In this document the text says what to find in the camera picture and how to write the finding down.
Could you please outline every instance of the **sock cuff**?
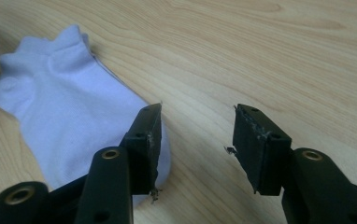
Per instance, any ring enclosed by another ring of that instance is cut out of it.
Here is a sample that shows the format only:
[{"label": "sock cuff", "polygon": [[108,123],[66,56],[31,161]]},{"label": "sock cuff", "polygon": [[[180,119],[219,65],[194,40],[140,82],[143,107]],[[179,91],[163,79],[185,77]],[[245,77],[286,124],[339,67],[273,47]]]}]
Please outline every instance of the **sock cuff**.
[{"label": "sock cuff", "polygon": [[21,40],[21,43],[15,52],[51,55],[53,52],[68,49],[80,43],[84,43],[85,46],[88,47],[88,37],[82,35],[79,27],[75,24],[62,30],[54,40],[26,36]]}]

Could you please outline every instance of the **white sock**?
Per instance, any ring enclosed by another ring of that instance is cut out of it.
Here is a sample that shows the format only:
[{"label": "white sock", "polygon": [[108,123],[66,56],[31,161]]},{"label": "white sock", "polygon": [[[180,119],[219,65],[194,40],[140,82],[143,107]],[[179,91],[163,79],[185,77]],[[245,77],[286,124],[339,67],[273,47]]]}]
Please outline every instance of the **white sock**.
[{"label": "white sock", "polygon": [[[0,56],[0,107],[15,116],[49,185],[57,189],[89,172],[93,154],[118,146],[147,104],[89,51],[77,25],[53,41],[25,37]],[[163,125],[156,186],[170,169]],[[144,197],[135,196],[134,204]]]}]

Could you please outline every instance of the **metal rivet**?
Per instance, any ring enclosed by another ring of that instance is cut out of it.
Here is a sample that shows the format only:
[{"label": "metal rivet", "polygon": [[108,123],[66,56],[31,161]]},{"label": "metal rivet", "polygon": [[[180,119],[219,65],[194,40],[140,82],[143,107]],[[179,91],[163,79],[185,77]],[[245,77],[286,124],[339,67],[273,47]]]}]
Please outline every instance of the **metal rivet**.
[{"label": "metal rivet", "polygon": [[5,203],[9,205],[15,205],[23,203],[31,198],[35,193],[33,186],[24,186],[8,194],[5,198]]},{"label": "metal rivet", "polygon": [[106,160],[111,160],[120,156],[120,152],[115,149],[107,150],[103,152],[102,157]]},{"label": "metal rivet", "polygon": [[307,151],[303,151],[302,154],[305,158],[312,161],[321,161],[323,159],[323,156],[315,151],[307,150]]}]

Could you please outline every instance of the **ankle sock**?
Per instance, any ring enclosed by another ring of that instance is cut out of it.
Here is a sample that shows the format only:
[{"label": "ankle sock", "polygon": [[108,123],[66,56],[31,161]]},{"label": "ankle sock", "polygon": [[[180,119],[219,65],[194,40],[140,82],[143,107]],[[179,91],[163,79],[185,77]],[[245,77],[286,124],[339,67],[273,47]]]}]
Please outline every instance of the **ankle sock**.
[{"label": "ankle sock", "polygon": [[[48,184],[57,189],[89,172],[93,154],[120,144],[147,104],[91,54],[77,25],[54,40],[25,37],[0,56],[0,107],[16,117]],[[163,125],[159,187],[170,169]],[[134,205],[144,196],[134,196]]]}]

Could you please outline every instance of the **table surface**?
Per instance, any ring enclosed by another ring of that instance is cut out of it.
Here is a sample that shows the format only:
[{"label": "table surface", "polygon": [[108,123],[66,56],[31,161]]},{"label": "table surface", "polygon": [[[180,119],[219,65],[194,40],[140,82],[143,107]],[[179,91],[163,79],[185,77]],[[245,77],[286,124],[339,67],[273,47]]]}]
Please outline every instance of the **table surface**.
[{"label": "table surface", "polygon": [[[357,1],[0,1],[0,54],[69,24],[149,103],[163,102],[172,170],[136,223],[284,223],[254,195],[231,146],[233,105],[252,105],[329,155],[357,184]],[[0,191],[43,181],[19,123],[0,109]]]}]

